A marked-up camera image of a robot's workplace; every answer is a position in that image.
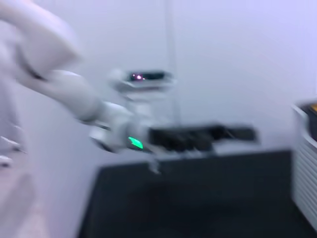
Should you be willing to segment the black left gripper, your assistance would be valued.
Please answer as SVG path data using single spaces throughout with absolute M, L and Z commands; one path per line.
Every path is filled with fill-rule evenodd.
M 149 141 L 169 152 L 212 150 L 217 140 L 257 141 L 257 132 L 250 127 L 224 127 L 205 125 L 190 127 L 152 128 Z

